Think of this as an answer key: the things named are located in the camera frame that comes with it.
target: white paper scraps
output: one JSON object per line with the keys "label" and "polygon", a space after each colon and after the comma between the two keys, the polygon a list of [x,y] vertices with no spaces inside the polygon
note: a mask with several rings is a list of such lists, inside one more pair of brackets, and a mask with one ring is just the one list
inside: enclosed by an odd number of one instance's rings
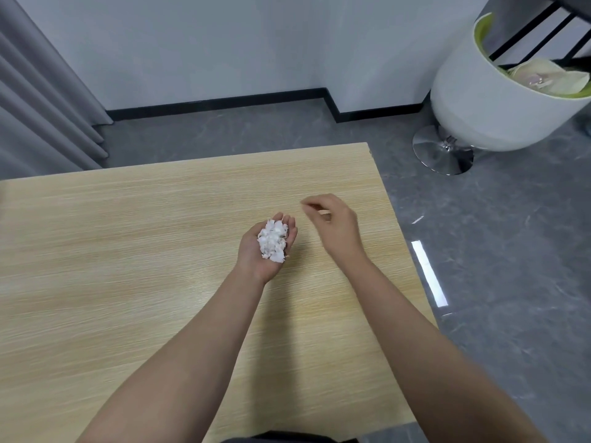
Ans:
{"label": "white paper scraps", "polygon": [[287,236],[287,224],[281,221],[269,219],[267,225],[258,235],[257,241],[261,246],[261,254],[264,259],[270,259],[276,263],[285,261],[285,237]]}

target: right hand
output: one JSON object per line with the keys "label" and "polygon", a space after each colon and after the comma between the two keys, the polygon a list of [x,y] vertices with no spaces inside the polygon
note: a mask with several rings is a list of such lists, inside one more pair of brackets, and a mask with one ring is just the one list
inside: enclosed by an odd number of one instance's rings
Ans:
{"label": "right hand", "polygon": [[302,209],[318,231],[322,245],[337,266],[365,256],[357,214],[334,194],[320,194],[301,201]]}

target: gray curtain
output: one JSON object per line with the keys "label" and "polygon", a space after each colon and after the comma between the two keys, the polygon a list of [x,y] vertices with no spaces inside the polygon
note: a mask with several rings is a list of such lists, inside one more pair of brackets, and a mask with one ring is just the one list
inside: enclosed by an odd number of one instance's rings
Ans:
{"label": "gray curtain", "polygon": [[0,179],[96,170],[113,121],[15,0],[0,0]]}

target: white swivel chair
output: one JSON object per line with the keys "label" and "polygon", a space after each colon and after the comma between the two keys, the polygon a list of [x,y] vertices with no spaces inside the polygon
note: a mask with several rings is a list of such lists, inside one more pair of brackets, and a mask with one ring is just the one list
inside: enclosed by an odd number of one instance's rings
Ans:
{"label": "white swivel chair", "polygon": [[439,126],[412,139],[418,159],[441,174],[469,170],[473,148],[499,152],[543,140],[591,101],[591,82],[580,93],[551,96],[513,81],[482,47],[492,19],[480,17],[439,68],[431,89]]}

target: wooden table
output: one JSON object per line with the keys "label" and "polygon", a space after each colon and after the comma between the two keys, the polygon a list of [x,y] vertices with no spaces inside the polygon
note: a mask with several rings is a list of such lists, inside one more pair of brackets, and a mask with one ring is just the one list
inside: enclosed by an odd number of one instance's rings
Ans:
{"label": "wooden table", "polygon": [[434,323],[367,144],[0,184],[0,435],[73,441],[210,298],[242,233],[276,211],[299,235],[265,289],[206,437],[337,440],[412,421],[344,276],[299,207],[340,195],[376,264]]}

